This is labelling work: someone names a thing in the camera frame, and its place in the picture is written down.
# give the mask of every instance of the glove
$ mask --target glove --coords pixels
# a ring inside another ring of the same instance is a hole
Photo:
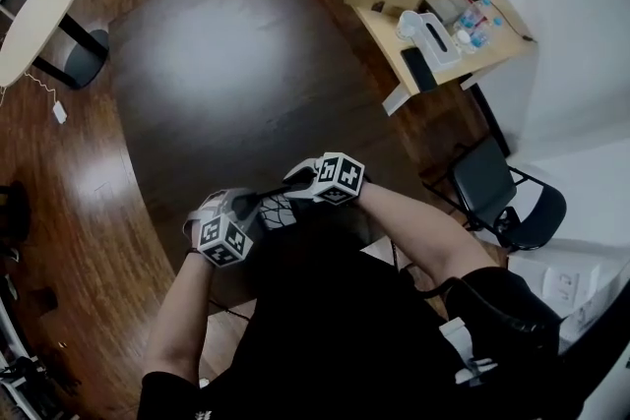
[[[188,214],[183,232],[197,250],[222,268],[243,261],[256,238],[260,201],[248,189],[224,189],[209,195]]]
[[[325,152],[294,166],[283,182],[291,188],[288,199],[312,200],[341,205],[358,197],[365,166],[341,152]]]

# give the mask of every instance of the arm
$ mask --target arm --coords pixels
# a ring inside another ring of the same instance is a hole
[[[144,374],[164,371],[199,384],[214,267],[189,254],[159,309],[145,353]]]
[[[451,216],[388,189],[364,182],[358,205],[435,285],[451,276],[497,266],[481,245]]]

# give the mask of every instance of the bottle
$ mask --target bottle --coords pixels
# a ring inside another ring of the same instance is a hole
[[[475,48],[471,45],[471,36],[465,30],[457,30],[453,34],[453,42],[464,53],[473,54],[475,52]]]
[[[503,20],[501,18],[494,18],[492,20],[492,24],[486,20],[481,22],[476,28],[471,32],[471,46],[474,47],[475,50],[487,45],[492,38],[492,31],[496,30],[497,27],[501,27],[503,25]]]
[[[490,23],[481,22],[471,32],[471,45],[475,49],[480,49],[490,41]]]
[[[455,32],[458,30],[465,30],[468,33],[471,33],[478,23],[485,17],[481,9],[489,6],[490,4],[490,0],[478,0],[477,2],[470,4],[460,18],[453,24]]]

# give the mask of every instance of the dark wooden table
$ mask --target dark wooden table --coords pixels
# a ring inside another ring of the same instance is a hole
[[[377,183],[422,194],[316,0],[149,0],[110,26],[110,46],[133,168],[175,270],[188,246],[181,226],[210,193],[277,188],[327,150],[362,161]]]

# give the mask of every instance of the round table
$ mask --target round table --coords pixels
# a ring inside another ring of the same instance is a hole
[[[0,88],[17,81],[31,64],[73,90],[87,86],[107,59],[109,37],[105,30],[87,33],[66,13],[74,0],[27,0],[11,23],[0,49]],[[59,27],[78,43],[68,56],[64,70],[39,52]]]

